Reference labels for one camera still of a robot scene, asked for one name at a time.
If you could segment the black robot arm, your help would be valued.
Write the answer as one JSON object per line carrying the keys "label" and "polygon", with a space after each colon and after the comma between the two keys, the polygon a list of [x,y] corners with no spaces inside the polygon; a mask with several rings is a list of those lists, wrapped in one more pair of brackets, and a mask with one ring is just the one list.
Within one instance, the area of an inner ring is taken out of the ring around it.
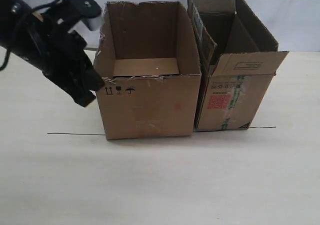
{"label": "black robot arm", "polygon": [[85,53],[87,42],[74,30],[79,22],[90,31],[102,25],[95,0],[53,0],[35,7],[24,0],[0,0],[0,45],[6,50],[1,69],[16,55],[87,107],[105,83]]}

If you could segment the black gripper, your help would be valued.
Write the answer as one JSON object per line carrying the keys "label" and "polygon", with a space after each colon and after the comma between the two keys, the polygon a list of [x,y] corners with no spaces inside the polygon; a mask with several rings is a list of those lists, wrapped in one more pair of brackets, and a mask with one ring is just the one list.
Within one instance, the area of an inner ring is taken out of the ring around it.
{"label": "black gripper", "polygon": [[52,7],[41,14],[42,20],[31,15],[28,35],[37,55],[34,65],[43,75],[85,108],[92,103],[105,82],[84,52],[85,39],[73,29],[80,21],[86,25],[93,11],[85,7]]}

